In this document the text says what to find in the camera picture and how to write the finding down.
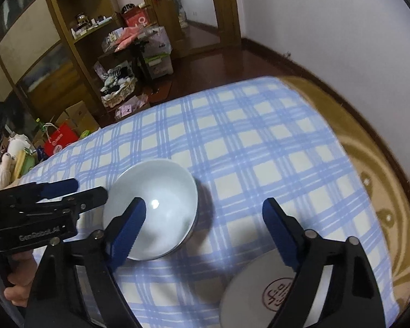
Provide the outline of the left hand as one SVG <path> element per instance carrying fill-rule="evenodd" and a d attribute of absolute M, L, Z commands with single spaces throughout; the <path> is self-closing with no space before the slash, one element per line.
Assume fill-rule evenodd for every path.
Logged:
<path fill-rule="evenodd" d="M 14 306 L 27 307 L 31 285 L 37 271 L 33 251 L 14 254 L 11 257 L 14 271 L 8 276 L 11 287 L 4 289 L 4 297 Z"/>

